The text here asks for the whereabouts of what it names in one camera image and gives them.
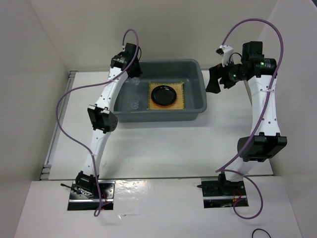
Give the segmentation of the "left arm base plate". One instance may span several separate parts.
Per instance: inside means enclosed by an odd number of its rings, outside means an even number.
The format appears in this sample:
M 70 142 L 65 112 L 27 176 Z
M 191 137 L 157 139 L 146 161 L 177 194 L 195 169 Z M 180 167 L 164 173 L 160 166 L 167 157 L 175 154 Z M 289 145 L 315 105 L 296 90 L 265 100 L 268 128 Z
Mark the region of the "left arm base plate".
M 68 211 L 85 211 L 96 210 L 99 206 L 99 195 L 97 191 L 89 192 L 83 188 L 72 185 L 60 184 L 62 187 L 68 188 L 70 191 L 68 200 Z M 102 199 L 101 210 L 113 210 L 115 181 L 100 180 L 99 181 Z

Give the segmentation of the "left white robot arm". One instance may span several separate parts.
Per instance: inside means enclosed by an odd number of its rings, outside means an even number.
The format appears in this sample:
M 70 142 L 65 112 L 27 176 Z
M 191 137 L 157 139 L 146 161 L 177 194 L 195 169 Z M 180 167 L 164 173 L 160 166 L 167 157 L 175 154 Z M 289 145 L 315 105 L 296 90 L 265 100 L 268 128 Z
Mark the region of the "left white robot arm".
M 138 51 L 139 46 L 127 43 L 123 51 L 111 59 L 108 81 L 97 101 L 88 106 L 87 111 L 93 128 L 88 157 L 93 159 L 85 161 L 75 179 L 76 186 L 87 198 L 93 198 L 99 194 L 101 158 L 106 142 L 118 124 L 118 118 L 113 111 L 119 91 L 128 78 L 139 77 L 142 74 Z

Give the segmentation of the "square bamboo mat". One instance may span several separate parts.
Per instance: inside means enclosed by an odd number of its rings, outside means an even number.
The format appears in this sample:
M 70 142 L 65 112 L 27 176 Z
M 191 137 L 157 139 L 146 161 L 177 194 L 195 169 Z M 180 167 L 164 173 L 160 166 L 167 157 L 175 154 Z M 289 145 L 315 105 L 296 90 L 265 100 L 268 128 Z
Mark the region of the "square bamboo mat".
M 148 110 L 185 109 L 183 82 L 149 83 Z

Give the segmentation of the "clear glass cup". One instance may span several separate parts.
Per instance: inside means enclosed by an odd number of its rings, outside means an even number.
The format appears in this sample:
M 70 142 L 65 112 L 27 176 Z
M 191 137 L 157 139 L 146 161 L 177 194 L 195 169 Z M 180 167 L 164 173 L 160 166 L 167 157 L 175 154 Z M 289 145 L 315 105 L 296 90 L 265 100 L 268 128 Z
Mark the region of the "clear glass cup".
M 132 110 L 138 110 L 140 106 L 140 98 L 138 95 L 130 95 L 128 97 L 128 103 Z
M 138 85 L 140 83 L 140 78 L 139 77 L 129 78 L 127 82 L 132 85 Z

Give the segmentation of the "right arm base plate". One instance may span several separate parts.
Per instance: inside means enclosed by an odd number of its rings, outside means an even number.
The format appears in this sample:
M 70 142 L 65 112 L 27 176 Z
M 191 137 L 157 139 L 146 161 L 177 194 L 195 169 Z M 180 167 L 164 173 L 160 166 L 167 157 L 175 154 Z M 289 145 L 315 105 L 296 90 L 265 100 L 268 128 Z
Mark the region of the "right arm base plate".
M 202 190 L 204 208 L 232 208 L 236 201 L 236 207 L 249 206 L 243 181 L 202 178 L 197 188 Z

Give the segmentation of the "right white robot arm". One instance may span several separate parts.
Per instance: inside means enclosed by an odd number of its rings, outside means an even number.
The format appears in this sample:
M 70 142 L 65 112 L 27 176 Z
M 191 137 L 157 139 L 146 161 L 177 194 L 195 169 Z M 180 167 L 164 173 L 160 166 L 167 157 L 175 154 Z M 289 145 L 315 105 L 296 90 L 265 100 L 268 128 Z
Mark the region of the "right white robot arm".
M 244 43 L 240 63 L 234 63 L 235 52 L 231 46 L 220 45 L 216 53 L 222 57 L 222 62 L 209 69 L 206 91 L 218 94 L 221 85 L 229 89 L 243 81 L 250 88 L 252 102 L 250 136 L 238 140 L 235 160 L 219 170 L 216 184 L 207 187 L 220 195 L 231 195 L 242 186 L 244 175 L 287 145 L 287 138 L 281 135 L 276 114 L 274 94 L 278 64 L 275 59 L 264 56 L 262 42 Z

